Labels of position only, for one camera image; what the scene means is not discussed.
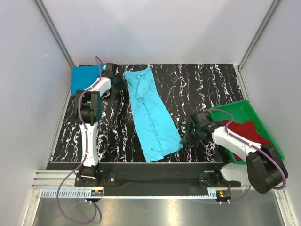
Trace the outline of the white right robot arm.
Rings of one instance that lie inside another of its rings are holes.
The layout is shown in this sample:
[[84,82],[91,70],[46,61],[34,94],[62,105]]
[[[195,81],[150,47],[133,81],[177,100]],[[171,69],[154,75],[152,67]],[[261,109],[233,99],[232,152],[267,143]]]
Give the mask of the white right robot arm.
[[205,126],[190,123],[181,143],[184,146],[198,146],[201,140],[206,139],[232,151],[245,162],[245,165],[225,164],[220,174],[226,181],[250,184],[261,194],[285,188],[288,173],[272,144],[252,142],[216,122]]

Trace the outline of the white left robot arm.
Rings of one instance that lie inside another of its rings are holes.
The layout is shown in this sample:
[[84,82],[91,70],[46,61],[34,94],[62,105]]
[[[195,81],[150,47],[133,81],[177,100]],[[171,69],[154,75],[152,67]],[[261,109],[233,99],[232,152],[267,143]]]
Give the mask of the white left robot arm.
[[76,92],[76,119],[79,121],[82,137],[82,160],[76,168],[84,178],[96,178],[99,170],[97,155],[97,128],[102,116],[101,96],[111,88],[124,90],[127,85],[120,75],[112,77],[98,77],[86,89]]

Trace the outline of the light blue t shirt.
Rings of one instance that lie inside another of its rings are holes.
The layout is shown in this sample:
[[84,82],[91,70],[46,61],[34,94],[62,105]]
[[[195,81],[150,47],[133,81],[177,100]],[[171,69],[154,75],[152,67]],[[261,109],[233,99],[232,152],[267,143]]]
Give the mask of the light blue t shirt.
[[151,67],[125,71],[136,133],[146,162],[162,160],[183,148],[171,115],[161,100]]

